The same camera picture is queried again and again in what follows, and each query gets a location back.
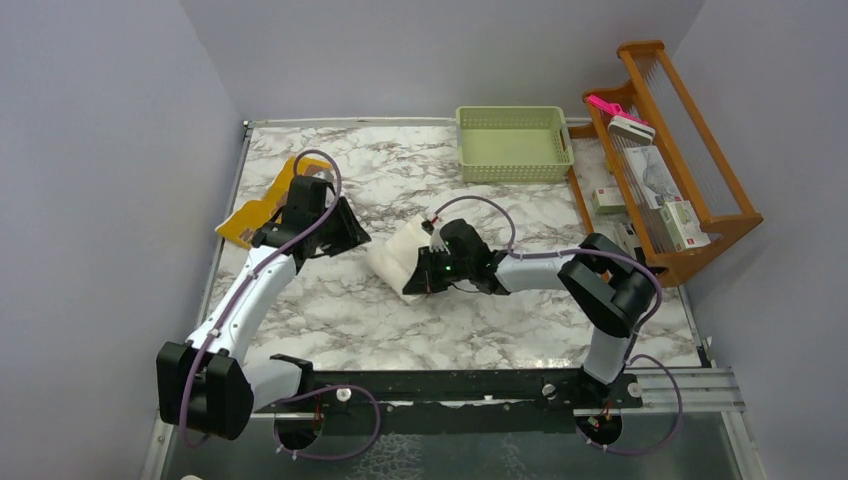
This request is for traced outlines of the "white towel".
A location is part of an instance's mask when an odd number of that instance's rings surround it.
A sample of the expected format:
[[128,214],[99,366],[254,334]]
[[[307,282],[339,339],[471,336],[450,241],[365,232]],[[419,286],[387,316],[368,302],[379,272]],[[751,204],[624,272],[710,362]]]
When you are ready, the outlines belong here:
[[421,214],[410,217],[391,237],[368,249],[368,267],[407,304],[421,302],[424,294],[404,294],[417,265],[418,249],[430,245],[431,235],[422,227]]

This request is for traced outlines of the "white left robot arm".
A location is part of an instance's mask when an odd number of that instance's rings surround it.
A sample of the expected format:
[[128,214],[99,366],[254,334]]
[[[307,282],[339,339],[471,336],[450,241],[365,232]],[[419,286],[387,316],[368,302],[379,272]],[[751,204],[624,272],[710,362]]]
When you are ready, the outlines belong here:
[[369,242],[338,184],[296,176],[286,203],[253,235],[244,266],[202,324],[156,357],[159,415],[183,431],[236,439],[251,415],[276,401],[313,401],[312,364],[277,354],[247,367],[249,345],[282,290],[306,261]]

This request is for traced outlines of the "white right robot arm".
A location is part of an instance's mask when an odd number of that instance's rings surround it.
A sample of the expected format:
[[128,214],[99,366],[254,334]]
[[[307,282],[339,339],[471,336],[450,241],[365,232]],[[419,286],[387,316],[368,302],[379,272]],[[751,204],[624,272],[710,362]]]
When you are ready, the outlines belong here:
[[578,396],[600,407],[616,395],[637,332],[662,303],[662,287],[648,267],[599,233],[574,249],[517,254],[490,248],[462,219],[430,232],[430,245],[416,249],[400,283],[403,294],[435,294],[461,281],[488,295],[566,291],[593,326]]

